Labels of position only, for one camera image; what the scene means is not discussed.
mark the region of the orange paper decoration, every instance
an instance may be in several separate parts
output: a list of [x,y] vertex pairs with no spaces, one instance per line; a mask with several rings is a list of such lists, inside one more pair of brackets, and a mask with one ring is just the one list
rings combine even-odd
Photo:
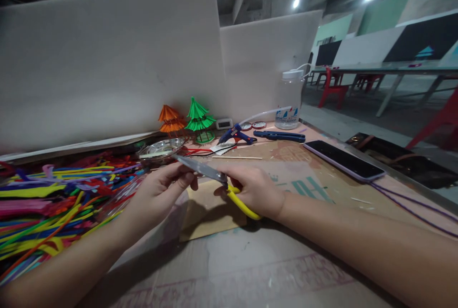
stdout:
[[184,129],[186,126],[186,121],[174,108],[164,104],[159,116],[159,121],[164,123],[160,131],[167,133],[169,138],[172,138],[171,133],[174,133],[175,137],[184,137],[185,139],[188,138],[188,135]]

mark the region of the green paper tree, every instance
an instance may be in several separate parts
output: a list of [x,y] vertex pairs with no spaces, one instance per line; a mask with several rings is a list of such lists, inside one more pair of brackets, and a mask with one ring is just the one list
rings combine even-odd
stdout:
[[187,115],[191,120],[187,124],[186,129],[190,129],[193,132],[203,131],[196,134],[196,142],[199,144],[206,144],[215,139],[215,134],[206,130],[216,121],[213,115],[207,115],[208,113],[209,111],[207,109],[196,102],[194,97],[191,97],[191,106]]

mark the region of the table surface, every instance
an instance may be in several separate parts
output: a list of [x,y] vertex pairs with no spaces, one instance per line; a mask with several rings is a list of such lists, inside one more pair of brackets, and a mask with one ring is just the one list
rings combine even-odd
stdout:
[[[277,130],[272,123],[268,123],[267,129]],[[365,157],[311,125],[300,124],[291,132],[305,134],[307,141],[325,140]],[[281,187],[292,192],[315,195],[317,199],[330,198],[337,205],[364,209],[434,230],[372,187],[355,182],[298,143],[258,138],[254,146],[239,146],[225,155],[261,156],[263,159],[210,159],[209,164],[216,167],[221,162],[251,162],[268,171],[271,178],[277,180],[277,185],[284,185]],[[371,158],[365,160],[377,163]],[[378,184],[445,210],[424,197],[424,187],[408,178],[400,178],[406,181],[403,184],[395,178],[396,172],[388,171],[388,175],[377,180]],[[352,198],[368,201],[371,205]],[[458,233],[458,226],[442,216],[407,200],[399,200],[417,214]],[[363,279],[346,264],[268,219],[179,243],[177,237],[186,205],[185,192],[167,219],[123,254],[86,297],[84,306],[272,308],[398,305],[389,294]]]
[[[418,67],[409,67],[411,64],[421,64]],[[333,72],[458,72],[458,66],[443,66],[439,60],[416,62],[374,62],[348,65],[330,65]],[[315,67],[312,72],[326,72],[326,67]]]

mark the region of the scissor blade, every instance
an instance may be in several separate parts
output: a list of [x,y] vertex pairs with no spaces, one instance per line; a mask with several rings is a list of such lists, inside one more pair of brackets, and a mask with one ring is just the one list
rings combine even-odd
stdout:
[[207,176],[208,178],[217,180],[218,182],[221,183],[227,183],[228,178],[225,174],[222,174],[221,172],[215,170],[213,167],[210,167],[206,164],[200,163],[197,160],[186,158],[177,154],[174,154],[172,156],[173,158],[177,159],[180,163],[182,163],[184,166],[189,167],[191,170],[194,170],[204,176]]

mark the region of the yellow scissors handle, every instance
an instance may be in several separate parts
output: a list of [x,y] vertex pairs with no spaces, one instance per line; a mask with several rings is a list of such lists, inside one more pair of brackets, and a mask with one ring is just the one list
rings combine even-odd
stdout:
[[237,207],[249,218],[253,220],[261,220],[262,216],[252,212],[246,205],[243,203],[236,194],[240,193],[240,190],[236,187],[228,185],[228,197],[236,204]]

